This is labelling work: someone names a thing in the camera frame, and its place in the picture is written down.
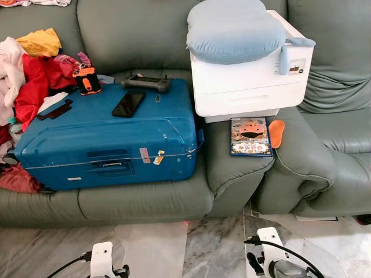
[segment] yellow clothing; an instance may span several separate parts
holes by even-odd
[[[57,56],[62,45],[53,28],[31,32],[17,39],[23,49],[31,56]]]

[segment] game controller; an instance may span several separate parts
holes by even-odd
[[[127,87],[144,87],[156,89],[160,93],[166,93],[170,88],[170,83],[172,79],[168,79],[168,76],[165,75],[164,78],[152,78],[152,77],[143,77],[138,75],[130,75],[121,81],[121,86],[125,89]]]

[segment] bottle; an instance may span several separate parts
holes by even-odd
[[[19,123],[15,117],[9,118],[8,122],[10,124],[9,134],[13,138],[14,146],[16,146],[18,144],[19,140],[21,140],[22,126],[21,126],[21,123]]]

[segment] sticker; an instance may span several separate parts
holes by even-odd
[[[79,181],[79,180],[82,180],[82,178],[81,177],[67,178],[67,180],[69,180],[69,181]]]
[[[147,148],[140,148],[139,151],[140,151],[140,156],[143,159],[143,163],[144,164],[151,163],[151,159],[150,159],[150,156],[148,155]]]
[[[304,73],[306,58],[290,60],[289,75],[297,75]]]
[[[153,161],[153,164],[154,164],[154,165],[160,165],[162,159],[163,159],[163,156],[157,156],[157,157],[155,158],[155,161]]]
[[[153,161],[154,165],[160,165],[161,164],[161,161],[163,159],[162,155],[165,154],[165,151],[160,149],[157,154],[158,154],[158,156],[155,158],[155,161]]]

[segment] marble floor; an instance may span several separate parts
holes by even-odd
[[[98,242],[114,245],[115,268],[130,266],[130,278],[255,278],[244,245],[259,228],[273,226],[282,243],[314,263],[327,277],[371,278],[371,226],[353,218],[298,222],[292,215],[260,215],[246,205],[228,218],[167,224],[75,229],[0,229],[0,278],[43,278]],[[292,258],[296,264],[300,261]],[[85,278],[89,263],[77,262],[56,278]]]

